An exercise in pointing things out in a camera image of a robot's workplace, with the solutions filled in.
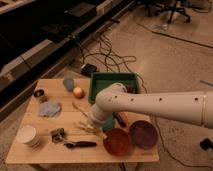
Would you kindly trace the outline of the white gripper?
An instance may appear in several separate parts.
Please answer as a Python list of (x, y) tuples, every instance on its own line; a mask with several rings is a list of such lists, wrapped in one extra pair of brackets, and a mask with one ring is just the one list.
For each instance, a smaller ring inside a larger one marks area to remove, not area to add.
[(93, 105), (88, 113), (88, 122), (95, 127), (100, 127), (111, 115), (112, 111), (107, 111), (97, 105)]

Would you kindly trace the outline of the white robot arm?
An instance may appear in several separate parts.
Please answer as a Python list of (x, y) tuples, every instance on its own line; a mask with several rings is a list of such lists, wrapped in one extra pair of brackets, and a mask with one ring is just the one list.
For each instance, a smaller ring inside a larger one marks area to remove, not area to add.
[(113, 112), (134, 112), (213, 129), (213, 91), (131, 94), (121, 83), (101, 90), (89, 122), (102, 126)]

